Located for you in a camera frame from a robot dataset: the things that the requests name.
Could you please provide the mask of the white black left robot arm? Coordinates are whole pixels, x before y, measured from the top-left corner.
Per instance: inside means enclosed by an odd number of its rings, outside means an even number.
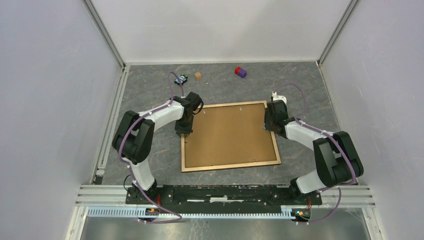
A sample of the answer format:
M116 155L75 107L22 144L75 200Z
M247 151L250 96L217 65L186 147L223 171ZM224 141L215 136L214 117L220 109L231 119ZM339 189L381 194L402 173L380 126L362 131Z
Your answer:
M186 97L174 96L157 108L135 112L127 111L116 130L112 147L119 160L127 165L133 177L133 184L139 189L138 197L145 204L153 203L157 190L148 163L155 131L174 122L175 133L185 137L193 132L194 116L204 106L201 97L190 92Z

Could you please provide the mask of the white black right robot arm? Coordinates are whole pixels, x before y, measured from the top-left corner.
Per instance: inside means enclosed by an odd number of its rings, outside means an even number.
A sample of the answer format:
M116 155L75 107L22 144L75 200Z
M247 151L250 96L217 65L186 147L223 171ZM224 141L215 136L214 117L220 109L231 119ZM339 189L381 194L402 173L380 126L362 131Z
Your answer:
M302 204L312 192L355 184L364 173L361 159L347 132L321 130L295 116L289 117L283 100L266 103L264 128L300 143L314 153L315 170L290 182L288 196L295 204Z

